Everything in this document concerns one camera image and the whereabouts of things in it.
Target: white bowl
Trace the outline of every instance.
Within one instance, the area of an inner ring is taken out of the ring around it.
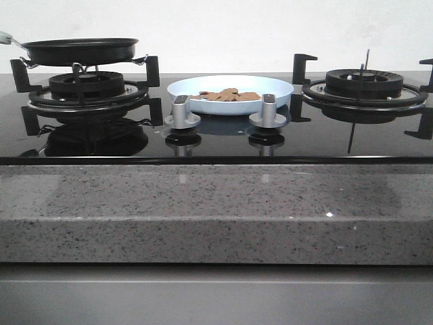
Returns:
[[[172,83],[167,91],[174,100],[179,95],[198,95],[200,91],[220,92],[226,88],[237,88],[240,93],[253,91],[259,95],[275,95],[277,108],[287,104],[293,86],[285,81],[267,77],[244,75],[216,75],[184,79]],[[262,108],[261,100],[245,102],[216,102],[210,100],[190,100],[192,112],[214,115],[247,115]]]

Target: gas burner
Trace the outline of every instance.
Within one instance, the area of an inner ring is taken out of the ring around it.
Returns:
[[[356,82],[359,87],[359,82],[356,80],[342,81],[341,84],[350,85],[353,81]],[[383,86],[381,86],[380,82],[370,81],[366,82],[365,84],[369,85],[369,91],[367,92],[369,97],[380,97],[384,95],[384,92],[389,96],[387,96],[385,99],[363,98],[362,96],[353,97],[347,94],[348,92],[351,92],[351,90],[347,89],[340,90],[340,95],[336,95],[335,89],[333,87],[331,87],[331,91],[333,91],[333,93],[329,92],[329,87],[326,80],[319,80],[305,84],[302,86],[302,92],[304,101],[314,106],[318,106],[320,108],[326,107],[356,110],[358,112],[416,114],[424,107],[424,102],[428,98],[428,94],[426,92],[420,91],[418,87],[412,85],[403,84],[401,89],[398,91],[395,89],[386,91],[381,89]],[[380,85],[378,86],[378,92],[373,90],[375,87],[374,85]]]
[[[57,49],[58,44],[55,43],[54,46],[49,43],[47,46]],[[86,47],[92,48],[93,46],[96,45],[92,42],[82,42],[77,51],[84,51]],[[115,52],[107,51],[113,56]],[[120,73],[99,71],[97,66],[94,72],[89,72],[89,65],[84,67],[74,62],[72,73],[51,77],[49,86],[42,87],[30,84],[26,71],[30,67],[25,62],[11,60],[11,65],[17,92],[29,92],[28,107],[36,114],[56,118],[59,121],[65,121],[64,123],[68,120],[73,123],[81,121],[85,124],[92,118],[112,121],[113,118],[124,116],[129,110],[152,102],[153,99],[148,95],[149,87],[160,85],[158,57],[146,55],[144,58],[133,59],[131,62],[138,65],[145,64],[146,81],[124,81]]]
[[[398,98],[403,88],[403,77],[378,70],[342,69],[326,73],[325,91],[329,94],[361,100]]]
[[[43,153],[45,156],[132,156],[147,143],[140,123],[121,118],[115,123],[53,128]]]
[[[80,87],[73,73],[59,74],[49,79],[54,100],[78,100],[76,88]],[[101,100],[125,92],[123,76],[117,72],[95,71],[78,74],[85,100]]]

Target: white wall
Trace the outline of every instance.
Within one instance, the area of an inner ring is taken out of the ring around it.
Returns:
[[[426,70],[433,58],[431,0],[0,0],[0,30],[17,40],[134,37],[136,57],[158,55],[160,72]],[[0,45],[0,73],[25,54]],[[117,64],[119,72],[141,72]],[[34,72],[59,72],[39,67]]]

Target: frying pan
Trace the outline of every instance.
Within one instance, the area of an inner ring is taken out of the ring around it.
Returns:
[[[42,66],[96,66],[130,61],[138,39],[58,39],[19,43],[0,31],[0,43],[15,43],[27,51],[31,63]]]

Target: granite countertop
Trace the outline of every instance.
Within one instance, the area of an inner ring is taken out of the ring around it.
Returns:
[[[0,262],[433,264],[432,165],[0,166]]]

